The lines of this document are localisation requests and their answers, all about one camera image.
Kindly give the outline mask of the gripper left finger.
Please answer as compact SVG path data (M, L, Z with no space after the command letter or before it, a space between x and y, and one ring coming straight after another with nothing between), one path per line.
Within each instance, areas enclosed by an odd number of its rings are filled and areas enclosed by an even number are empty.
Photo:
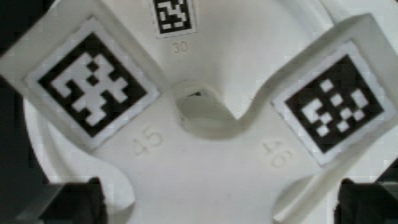
M18 224L108 224L100 178L48 184L14 220Z

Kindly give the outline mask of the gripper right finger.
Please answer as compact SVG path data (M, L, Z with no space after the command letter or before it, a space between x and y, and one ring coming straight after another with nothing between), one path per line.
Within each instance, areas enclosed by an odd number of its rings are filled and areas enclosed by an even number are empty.
M334 224L398 224L398 183L341 181Z

